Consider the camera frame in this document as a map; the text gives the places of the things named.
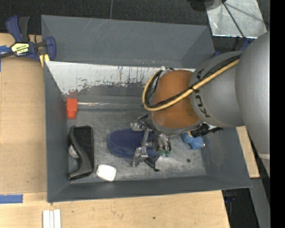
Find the bin floor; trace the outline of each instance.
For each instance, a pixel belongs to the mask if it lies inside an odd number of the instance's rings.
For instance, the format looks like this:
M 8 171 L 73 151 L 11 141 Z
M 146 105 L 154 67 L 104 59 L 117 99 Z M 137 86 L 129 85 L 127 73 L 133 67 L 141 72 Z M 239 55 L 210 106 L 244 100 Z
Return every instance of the bin floor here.
M 146 112 L 140 109 L 79 109 L 76 119 L 67 121 L 67 131 L 72 125 L 89 125 L 93 128 L 95 166 L 91 175 L 72 180 L 71 183 L 103 181 L 96 176 L 99 164 L 114 166 L 117 170 L 116 181 L 206 175 L 201 149 L 191 149 L 179 135 L 171 137 L 170 156 L 161 156 L 156 162 L 156 168 L 160 171 L 154 171 L 144 162 L 132 167 L 132 160 L 111 153 L 107 147 L 109 133 L 129 128 L 131 122 L 144 114 Z M 76 169 L 77 162 L 69 156 L 69 171 Z

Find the yellow cable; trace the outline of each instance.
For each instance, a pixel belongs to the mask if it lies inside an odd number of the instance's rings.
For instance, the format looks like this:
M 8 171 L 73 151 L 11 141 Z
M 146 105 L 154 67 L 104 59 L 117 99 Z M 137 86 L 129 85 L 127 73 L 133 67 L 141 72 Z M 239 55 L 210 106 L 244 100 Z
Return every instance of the yellow cable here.
M 203 86 L 204 84 L 206 84 L 207 82 L 209 82 L 210 80 L 214 79 L 215 77 L 219 76 L 220 74 L 222 74 L 223 72 L 225 72 L 226 70 L 232 68 L 233 66 L 235 66 L 236 64 L 238 64 L 238 60 L 234 60 L 231 63 L 227 64 L 226 66 L 222 67 L 220 70 L 216 71 L 215 73 L 211 74 L 210 76 L 208 76 L 207 78 L 205 78 L 204 80 L 200 81 L 199 83 L 197 83 L 194 87 L 189 88 L 186 92 L 184 92 L 182 95 L 180 95 L 179 97 L 175 98 L 174 100 L 158 106 L 158 107 L 148 107 L 145 104 L 145 94 L 147 91 L 147 88 L 149 87 L 149 84 L 151 83 L 152 79 L 155 77 L 156 74 L 154 74 L 147 82 L 145 88 L 143 89 L 143 93 L 142 93 L 142 104 L 144 106 L 144 108 L 150 112 L 156 112 L 159 110 L 163 110 L 165 108 L 168 108 L 169 106 L 172 106 L 176 103 L 178 103 L 179 101 L 181 101 L 183 98 L 187 97 L 188 95 L 190 95 L 194 90 L 197 90 L 198 88 L 200 88 L 201 86 Z

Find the blue cloth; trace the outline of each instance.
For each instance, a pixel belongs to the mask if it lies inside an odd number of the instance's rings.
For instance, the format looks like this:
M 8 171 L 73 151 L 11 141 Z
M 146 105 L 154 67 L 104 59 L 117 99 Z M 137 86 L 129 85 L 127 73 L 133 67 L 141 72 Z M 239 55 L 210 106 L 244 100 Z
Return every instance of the blue cloth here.
M 193 149 L 200 149 L 204 147 L 204 140 L 201 136 L 199 137 L 191 137 L 187 132 L 182 133 L 181 137 L 185 143 L 190 144 Z
M 109 150 L 121 157 L 132 159 L 136 148 L 140 147 L 143 142 L 144 131 L 133 131 L 130 128 L 117 130 L 109 134 Z M 147 147 L 148 157 L 158 155 L 152 147 Z

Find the metal bracket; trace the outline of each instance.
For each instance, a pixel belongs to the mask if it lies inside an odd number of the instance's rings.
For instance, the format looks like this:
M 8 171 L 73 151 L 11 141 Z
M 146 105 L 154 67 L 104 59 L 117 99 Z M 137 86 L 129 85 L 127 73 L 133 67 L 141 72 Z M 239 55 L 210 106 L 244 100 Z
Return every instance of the metal bracket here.
M 143 140 L 142 140 L 142 146 L 138 147 L 135 150 L 133 162 L 132 162 L 133 167 L 137 167 L 139 163 L 143 162 L 145 159 L 148 158 L 147 146 L 149 145 L 149 143 L 147 143 L 147 140 L 148 140 L 150 131 L 151 131 L 150 129 L 146 129 L 146 131 L 144 132 Z

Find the wooden board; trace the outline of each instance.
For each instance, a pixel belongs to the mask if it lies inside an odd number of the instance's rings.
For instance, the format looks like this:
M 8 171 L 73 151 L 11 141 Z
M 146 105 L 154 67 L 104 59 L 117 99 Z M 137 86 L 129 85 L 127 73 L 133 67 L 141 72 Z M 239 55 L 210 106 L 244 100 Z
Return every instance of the wooden board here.
M 0 206 L 0 228 L 40 228 L 43 210 L 61 210 L 62 228 L 229 228 L 222 192 L 47 203 L 46 193 Z

